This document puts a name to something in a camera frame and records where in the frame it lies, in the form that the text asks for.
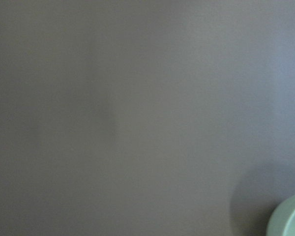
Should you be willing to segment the light green bowl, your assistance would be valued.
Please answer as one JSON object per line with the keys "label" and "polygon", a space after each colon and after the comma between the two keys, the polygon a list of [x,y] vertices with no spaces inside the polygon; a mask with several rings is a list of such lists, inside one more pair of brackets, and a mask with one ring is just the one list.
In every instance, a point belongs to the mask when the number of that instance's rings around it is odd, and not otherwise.
{"label": "light green bowl", "polygon": [[295,236],[295,195],[275,209],[267,225],[266,236]]}

